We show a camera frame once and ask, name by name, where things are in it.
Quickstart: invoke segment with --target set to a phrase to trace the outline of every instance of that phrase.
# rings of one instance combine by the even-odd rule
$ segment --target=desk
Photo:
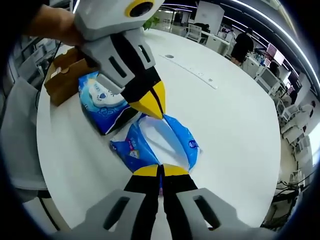
[[[247,56],[241,68],[249,74],[250,77],[254,78],[257,75],[259,66],[259,62],[257,62],[254,57]]]
[[[202,31],[203,34],[208,36],[205,46],[218,54],[225,56],[229,50],[230,43],[214,34]]]
[[[168,32],[144,32],[166,90],[166,111],[187,126],[203,150],[190,174],[232,205],[244,223],[259,227],[268,212],[280,170],[280,132],[272,99],[239,67],[201,44]],[[205,73],[213,89],[163,55],[173,55]],[[85,118],[76,94],[59,107],[42,88],[37,145],[43,176],[67,224],[74,228],[86,211],[114,189],[123,189],[131,172]],[[159,205],[152,239],[170,239]]]

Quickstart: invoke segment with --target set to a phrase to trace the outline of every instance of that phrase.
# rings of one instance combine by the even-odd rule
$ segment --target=tissue pack
[[[120,128],[138,111],[131,108],[121,94],[115,94],[96,81],[99,72],[78,79],[78,92],[82,106],[101,134]]]
[[[123,127],[111,139],[110,145],[132,172],[161,164],[190,171],[201,153],[189,129],[165,114],[163,120],[142,114],[138,120]]]

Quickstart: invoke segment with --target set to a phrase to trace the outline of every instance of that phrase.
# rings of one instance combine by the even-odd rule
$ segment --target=computer monitor
[[[281,66],[284,63],[285,56],[283,56],[283,54],[277,50],[273,59]]]
[[[269,43],[266,52],[281,66],[285,60],[285,56],[271,43]]]
[[[271,61],[270,61],[268,58],[266,58],[266,59],[264,60],[264,65],[265,65],[266,67],[269,67],[269,66],[270,66],[270,63],[271,63]]]

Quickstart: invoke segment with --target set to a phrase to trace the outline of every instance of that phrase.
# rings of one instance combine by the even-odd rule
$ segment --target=human hand
[[[85,40],[75,26],[75,15],[62,8],[57,8],[61,23],[57,39],[69,46],[81,46]]]
[[[24,34],[60,40],[69,46],[80,46],[85,40],[75,26],[75,15],[62,8],[42,5]]]

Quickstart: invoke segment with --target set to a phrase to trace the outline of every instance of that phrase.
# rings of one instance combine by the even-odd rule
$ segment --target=potted plant
[[[150,17],[144,24],[143,29],[147,30],[152,27],[152,25],[156,26],[160,22],[160,18],[157,16]]]

